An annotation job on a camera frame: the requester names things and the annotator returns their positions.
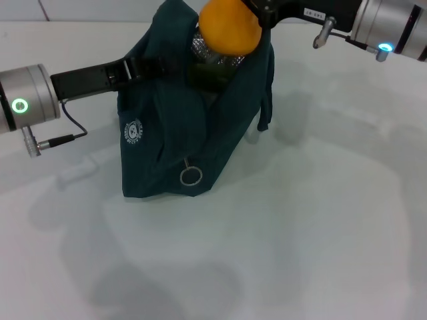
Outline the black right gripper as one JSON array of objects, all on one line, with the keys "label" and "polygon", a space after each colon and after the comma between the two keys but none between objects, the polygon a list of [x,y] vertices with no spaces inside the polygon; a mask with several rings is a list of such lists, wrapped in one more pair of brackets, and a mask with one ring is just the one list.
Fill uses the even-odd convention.
[{"label": "black right gripper", "polygon": [[264,29],[273,29],[285,19],[295,18],[323,25],[327,18],[334,21],[334,29],[351,31],[361,0],[242,0],[257,17]]}]

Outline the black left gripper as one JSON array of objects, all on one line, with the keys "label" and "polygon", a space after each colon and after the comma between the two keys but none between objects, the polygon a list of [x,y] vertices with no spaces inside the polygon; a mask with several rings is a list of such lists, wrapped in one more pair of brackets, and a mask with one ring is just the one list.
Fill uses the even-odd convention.
[{"label": "black left gripper", "polygon": [[58,100],[76,100],[117,91],[124,85],[135,85],[159,79],[177,81],[183,74],[184,62],[178,57],[128,57],[92,67],[50,76]]}]

